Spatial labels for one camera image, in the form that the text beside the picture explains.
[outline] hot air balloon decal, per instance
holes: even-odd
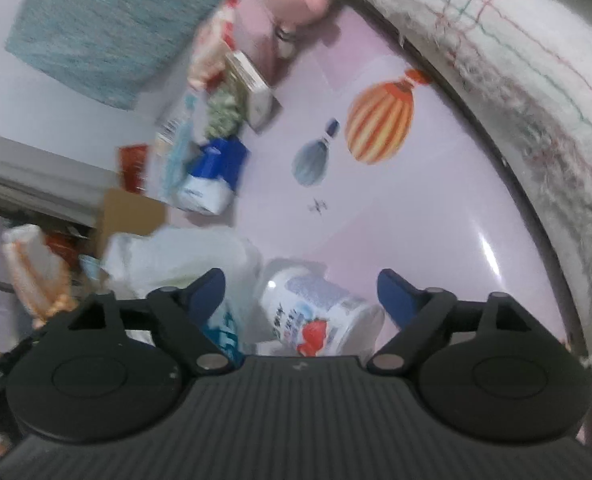
[[[376,164],[395,155],[403,144],[413,118],[412,89],[428,84],[420,70],[405,70],[399,81],[380,83],[362,92],[349,108],[345,139],[353,158]]]
[[[296,154],[291,173],[301,186],[320,184],[325,177],[329,159],[329,142],[338,131],[338,121],[332,119],[325,129],[326,136],[305,144]]]

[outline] blue blanket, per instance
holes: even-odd
[[[220,0],[25,0],[7,51],[74,90],[133,108]]]

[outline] blue and white package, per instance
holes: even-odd
[[[224,300],[216,309],[201,330],[212,343],[229,357],[234,365],[240,366],[243,363],[244,355],[240,350],[238,325],[227,300]]]
[[[187,180],[178,191],[182,209],[219,215],[236,192],[249,150],[237,137],[214,139],[202,148]]]

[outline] white fabric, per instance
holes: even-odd
[[[497,140],[519,153],[545,224],[567,231],[592,332],[592,0],[368,0],[403,35],[430,44],[457,86],[507,123]],[[514,164],[514,171],[521,168]],[[592,351],[592,337],[587,337]]]

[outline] snack package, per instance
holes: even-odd
[[[144,190],[146,152],[148,149],[149,146],[146,144],[121,146],[118,148],[120,177],[122,180],[122,189],[125,191],[142,194]]]
[[[52,253],[66,262],[70,270],[78,269],[80,251],[76,247],[76,239],[73,236],[58,232],[46,233],[45,244]]]
[[[188,82],[195,90],[211,90],[223,80],[225,56],[234,49],[233,27],[238,0],[224,0],[198,29],[193,41]]]

